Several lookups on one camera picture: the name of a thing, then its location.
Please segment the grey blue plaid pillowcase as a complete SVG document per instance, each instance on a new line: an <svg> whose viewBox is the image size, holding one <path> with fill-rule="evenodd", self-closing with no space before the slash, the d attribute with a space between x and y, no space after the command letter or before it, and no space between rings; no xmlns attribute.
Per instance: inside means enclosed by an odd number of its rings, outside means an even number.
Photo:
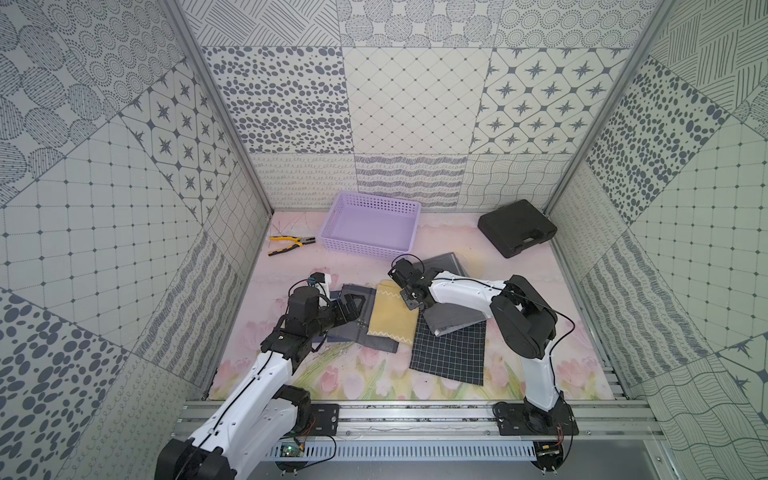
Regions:
<svg viewBox="0 0 768 480"><path fill-rule="evenodd" d="M355 284L344 284L339 291L331 292L331 298L340 298L342 291L351 291L364 295L366 297L364 312L357 320L331 329L327 341L329 343L354 342L373 350L385 353L396 353L399 347L397 341L368 334L375 303L376 290Z"/></svg>

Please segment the yellow handled pliers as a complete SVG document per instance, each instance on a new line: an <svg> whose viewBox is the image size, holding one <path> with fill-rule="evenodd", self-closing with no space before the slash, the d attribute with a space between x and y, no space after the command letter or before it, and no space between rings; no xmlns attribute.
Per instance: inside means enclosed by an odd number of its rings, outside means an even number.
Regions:
<svg viewBox="0 0 768 480"><path fill-rule="evenodd" d="M296 236L271 236L270 242L284 244L284 247L276 248L268 252L270 257L287 253L289 251L316 243L315 237L296 237Z"/></svg>

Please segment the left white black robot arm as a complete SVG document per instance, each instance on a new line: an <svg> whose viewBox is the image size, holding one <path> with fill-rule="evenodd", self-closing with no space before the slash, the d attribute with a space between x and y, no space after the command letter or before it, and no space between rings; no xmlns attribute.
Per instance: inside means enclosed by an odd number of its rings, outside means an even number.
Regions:
<svg viewBox="0 0 768 480"><path fill-rule="evenodd" d="M320 284L295 288L249 373L188 439L165 445L154 477L246 479L280 439L307 435L310 394L289 380L313 351L313 340L356 321L365 303L357 294L331 299Z"/></svg>

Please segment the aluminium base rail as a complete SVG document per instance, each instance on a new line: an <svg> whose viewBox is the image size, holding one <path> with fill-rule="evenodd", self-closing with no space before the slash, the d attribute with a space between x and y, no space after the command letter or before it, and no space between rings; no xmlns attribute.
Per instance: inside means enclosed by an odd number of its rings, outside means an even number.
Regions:
<svg viewBox="0 0 768 480"><path fill-rule="evenodd" d="M480 440L497 438L491 401L340 401L341 440ZM663 436L640 400L574 401L576 440L652 440Z"/></svg>

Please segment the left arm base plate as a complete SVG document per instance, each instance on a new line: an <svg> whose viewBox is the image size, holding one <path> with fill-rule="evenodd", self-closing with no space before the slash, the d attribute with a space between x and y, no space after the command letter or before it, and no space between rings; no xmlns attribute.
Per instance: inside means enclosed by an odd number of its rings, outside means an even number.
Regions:
<svg viewBox="0 0 768 480"><path fill-rule="evenodd" d="M300 436L335 436L338 430L340 405L336 403L312 403L306 415Z"/></svg>

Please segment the purple plastic basket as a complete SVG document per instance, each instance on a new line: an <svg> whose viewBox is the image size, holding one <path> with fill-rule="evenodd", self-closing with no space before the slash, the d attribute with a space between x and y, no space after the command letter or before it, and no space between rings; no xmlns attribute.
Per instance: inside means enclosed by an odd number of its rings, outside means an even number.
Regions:
<svg viewBox="0 0 768 480"><path fill-rule="evenodd" d="M420 202L340 192L317 239L328 250L392 260L415 243Z"/></svg>

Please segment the black white grid pillowcase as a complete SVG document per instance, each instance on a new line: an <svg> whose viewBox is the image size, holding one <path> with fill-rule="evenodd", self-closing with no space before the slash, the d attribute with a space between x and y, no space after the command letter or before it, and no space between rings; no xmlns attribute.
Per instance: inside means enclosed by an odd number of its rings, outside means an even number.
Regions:
<svg viewBox="0 0 768 480"><path fill-rule="evenodd" d="M484 321L436 336L419 313L410 368L447 380L482 386L485 344Z"/></svg>

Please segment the small green circuit board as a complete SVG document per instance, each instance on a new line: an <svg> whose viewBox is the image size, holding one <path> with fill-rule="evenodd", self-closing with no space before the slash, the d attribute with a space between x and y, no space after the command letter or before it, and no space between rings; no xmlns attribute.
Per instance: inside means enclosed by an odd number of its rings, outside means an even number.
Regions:
<svg viewBox="0 0 768 480"><path fill-rule="evenodd" d="M302 443L284 442L280 446L280 458L303 458L305 446Z"/></svg>

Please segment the yellow zigzag pillowcase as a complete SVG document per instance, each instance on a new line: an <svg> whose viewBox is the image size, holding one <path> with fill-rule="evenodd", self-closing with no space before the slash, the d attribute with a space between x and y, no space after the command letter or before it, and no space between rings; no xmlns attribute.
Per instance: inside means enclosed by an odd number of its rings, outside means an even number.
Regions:
<svg viewBox="0 0 768 480"><path fill-rule="evenodd" d="M412 347L419 311L409 310L400 292L401 288L391 280L377 285L368 334Z"/></svg>

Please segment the black plastic tool case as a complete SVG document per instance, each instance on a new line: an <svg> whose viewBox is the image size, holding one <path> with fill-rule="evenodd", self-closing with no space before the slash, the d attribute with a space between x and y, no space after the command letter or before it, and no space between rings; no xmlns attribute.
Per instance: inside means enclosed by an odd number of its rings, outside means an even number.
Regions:
<svg viewBox="0 0 768 480"><path fill-rule="evenodd" d="M477 227L504 258L546 243L557 233L557 226L525 199L481 215Z"/></svg>

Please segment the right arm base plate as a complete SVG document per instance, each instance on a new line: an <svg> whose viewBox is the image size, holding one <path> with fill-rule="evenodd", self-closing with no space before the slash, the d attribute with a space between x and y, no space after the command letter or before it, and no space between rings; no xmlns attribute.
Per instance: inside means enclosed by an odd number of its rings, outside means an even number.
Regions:
<svg viewBox="0 0 768 480"><path fill-rule="evenodd" d="M544 411L528 400L522 403L497 402L491 408L501 436L558 436L579 434L571 406L562 398Z"/></svg>

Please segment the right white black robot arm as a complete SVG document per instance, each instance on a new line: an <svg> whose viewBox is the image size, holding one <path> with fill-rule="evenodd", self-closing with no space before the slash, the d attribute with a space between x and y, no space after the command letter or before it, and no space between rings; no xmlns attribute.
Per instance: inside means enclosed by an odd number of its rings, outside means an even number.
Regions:
<svg viewBox="0 0 768 480"><path fill-rule="evenodd" d="M419 268L406 259L395 261L388 275L401 288L408 308L420 309L436 336L496 321L506 345L522 358L523 412L530 422L549 426L556 413L568 411L551 357L560 314L527 279L514 275L503 281L478 280Z"/></svg>

